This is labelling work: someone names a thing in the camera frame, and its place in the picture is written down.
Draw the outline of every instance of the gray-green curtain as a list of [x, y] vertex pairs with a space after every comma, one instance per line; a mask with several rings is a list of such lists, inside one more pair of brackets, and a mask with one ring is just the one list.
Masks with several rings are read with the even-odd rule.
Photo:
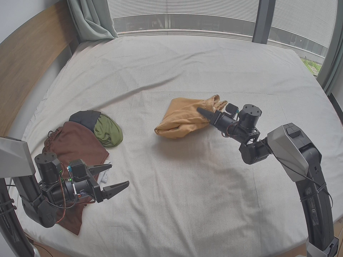
[[118, 37], [107, 0], [67, 0], [67, 2], [82, 41]]
[[333, 86], [343, 67], [343, 0], [337, 0], [337, 17], [333, 30], [328, 54], [317, 76], [317, 81], [327, 95], [330, 95]]

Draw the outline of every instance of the bed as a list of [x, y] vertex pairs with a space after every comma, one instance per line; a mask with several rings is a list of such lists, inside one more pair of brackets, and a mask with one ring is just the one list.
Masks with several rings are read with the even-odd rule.
[[[141, 36], [79, 45], [23, 137], [35, 157], [48, 131], [71, 114], [102, 111], [124, 136], [108, 149], [108, 183], [129, 180], [130, 186], [88, 205], [79, 236], [59, 225], [45, 229], [16, 201], [24, 231], [84, 257], [258, 257], [302, 245], [307, 229], [298, 192], [273, 157], [246, 165], [239, 144], [213, 127], [182, 139], [154, 133], [173, 98], [214, 94], [240, 108], [259, 106], [261, 138], [289, 122], [301, 127], [323, 155], [334, 222], [342, 217], [343, 128], [293, 51], [213, 37]], [[11, 197], [18, 199], [14, 188]]]

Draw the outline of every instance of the orange-tan garment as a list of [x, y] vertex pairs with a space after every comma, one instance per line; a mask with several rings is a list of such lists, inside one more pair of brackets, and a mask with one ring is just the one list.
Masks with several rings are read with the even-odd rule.
[[162, 122], [155, 128], [155, 133], [167, 138], [181, 138], [209, 124], [209, 120], [197, 112], [197, 107], [215, 112], [221, 111], [226, 104], [227, 101], [220, 101], [219, 95], [207, 100], [175, 98], [170, 102]]

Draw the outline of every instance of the wooden headboard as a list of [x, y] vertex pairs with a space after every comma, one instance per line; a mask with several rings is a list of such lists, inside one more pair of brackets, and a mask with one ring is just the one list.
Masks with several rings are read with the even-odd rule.
[[6, 136], [31, 89], [75, 41], [66, 0], [32, 17], [0, 44], [0, 136]]

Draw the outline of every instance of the fitted sheet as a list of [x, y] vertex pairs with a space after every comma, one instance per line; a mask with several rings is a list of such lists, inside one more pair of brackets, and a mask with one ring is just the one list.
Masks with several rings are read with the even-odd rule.
[[305, 242], [296, 186], [274, 157], [246, 165], [239, 143], [211, 126], [181, 139], [154, 133], [173, 98], [214, 94], [239, 108], [259, 106], [260, 138], [289, 122], [302, 128], [323, 155], [334, 221], [343, 215], [343, 128], [293, 51], [212, 37], [141, 36], [81, 44], [23, 138], [35, 157], [48, 131], [71, 114], [102, 111], [122, 127], [124, 140], [108, 149], [113, 167], [101, 186], [126, 180], [130, 186], [88, 205], [79, 236], [59, 225], [45, 229], [18, 203], [24, 231], [85, 257], [274, 256]]

